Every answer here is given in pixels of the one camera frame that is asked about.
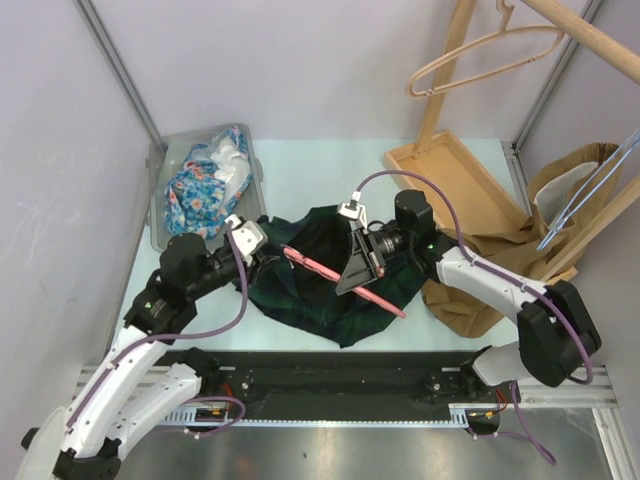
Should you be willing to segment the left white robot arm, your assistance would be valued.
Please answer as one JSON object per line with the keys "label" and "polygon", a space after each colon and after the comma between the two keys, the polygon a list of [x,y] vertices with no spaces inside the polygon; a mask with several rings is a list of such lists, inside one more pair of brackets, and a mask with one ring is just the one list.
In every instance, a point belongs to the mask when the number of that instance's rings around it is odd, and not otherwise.
{"label": "left white robot arm", "polygon": [[173,237],[159,267],[134,299],[111,350],[68,407],[57,408],[23,438],[19,479],[113,479],[135,446],[177,407],[214,402],[221,387],[218,362],[189,349],[142,394],[135,388],[197,314],[200,298],[251,275],[269,260],[264,231],[231,219],[223,245],[209,252],[194,233]]}

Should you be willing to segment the dark green garment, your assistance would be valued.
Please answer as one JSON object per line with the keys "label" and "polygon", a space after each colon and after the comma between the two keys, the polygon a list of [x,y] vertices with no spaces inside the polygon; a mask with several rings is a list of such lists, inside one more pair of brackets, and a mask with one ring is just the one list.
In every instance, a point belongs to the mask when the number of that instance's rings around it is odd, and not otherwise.
{"label": "dark green garment", "polygon": [[268,237],[263,253],[278,260],[253,280],[250,301],[267,317],[290,327],[350,347],[385,330],[397,315],[354,293],[337,295],[335,284],[284,257],[290,246],[340,273],[350,253],[349,222],[335,205],[315,207],[300,220],[262,216],[257,220]]}

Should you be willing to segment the blue floral garment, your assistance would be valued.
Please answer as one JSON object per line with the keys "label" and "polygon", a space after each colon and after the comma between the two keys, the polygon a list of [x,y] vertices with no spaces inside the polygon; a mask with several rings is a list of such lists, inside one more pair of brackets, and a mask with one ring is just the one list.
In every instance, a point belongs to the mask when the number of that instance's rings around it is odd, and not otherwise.
{"label": "blue floral garment", "polygon": [[239,126],[192,146],[164,190],[168,232],[214,239],[252,181],[249,144]]}

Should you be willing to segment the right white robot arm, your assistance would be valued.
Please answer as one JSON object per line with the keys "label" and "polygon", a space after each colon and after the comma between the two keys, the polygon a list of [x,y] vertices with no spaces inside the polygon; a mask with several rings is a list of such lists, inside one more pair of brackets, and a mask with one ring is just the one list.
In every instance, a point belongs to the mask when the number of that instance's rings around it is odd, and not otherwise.
{"label": "right white robot arm", "polygon": [[529,377],[557,387],[600,349],[600,336],[571,283],[549,285],[518,276],[459,246],[436,225],[420,190],[397,194],[394,221],[378,231],[368,227],[359,198],[355,193],[337,208],[338,215],[355,224],[337,294],[381,279],[387,262],[406,254],[430,280],[474,297],[516,325],[517,341],[477,352],[472,369],[461,376],[469,399],[484,401],[497,385]]}

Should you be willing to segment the pink plastic hanger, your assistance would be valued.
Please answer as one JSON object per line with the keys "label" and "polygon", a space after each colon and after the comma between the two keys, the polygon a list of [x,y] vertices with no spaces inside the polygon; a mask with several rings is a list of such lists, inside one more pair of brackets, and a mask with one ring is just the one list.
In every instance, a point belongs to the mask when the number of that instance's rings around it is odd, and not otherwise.
{"label": "pink plastic hanger", "polygon": [[[285,255],[285,257],[304,267],[305,269],[312,271],[318,275],[320,275],[321,277],[323,277],[326,280],[329,280],[330,282],[333,282],[335,284],[338,283],[339,279],[340,279],[340,275],[335,272],[334,270],[330,269],[329,267],[326,267],[324,265],[322,265],[321,263],[303,255],[302,253],[300,253],[298,250],[285,245],[283,247],[283,253]],[[357,296],[373,303],[376,304],[377,306],[381,307],[382,309],[386,310],[387,312],[393,313],[395,316],[400,317],[400,318],[405,318],[406,314],[398,307],[394,306],[393,304],[391,304],[390,302],[388,302],[387,300],[383,299],[382,297],[374,294],[373,292],[371,292],[370,290],[362,287],[362,286],[358,286],[353,290],[353,293],[355,293]]]}

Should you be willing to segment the light blue wire hanger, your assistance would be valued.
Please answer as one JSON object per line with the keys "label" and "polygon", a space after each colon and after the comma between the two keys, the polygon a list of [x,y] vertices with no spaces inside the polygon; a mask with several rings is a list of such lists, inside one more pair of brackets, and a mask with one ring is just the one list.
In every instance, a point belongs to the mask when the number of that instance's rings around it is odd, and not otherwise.
{"label": "light blue wire hanger", "polygon": [[617,149],[587,178],[587,181],[570,198],[549,227],[549,231],[540,241],[537,250],[541,251],[564,228],[568,220],[575,215],[583,205],[595,195],[606,181],[620,169],[629,155],[639,146],[639,129],[636,129]]}

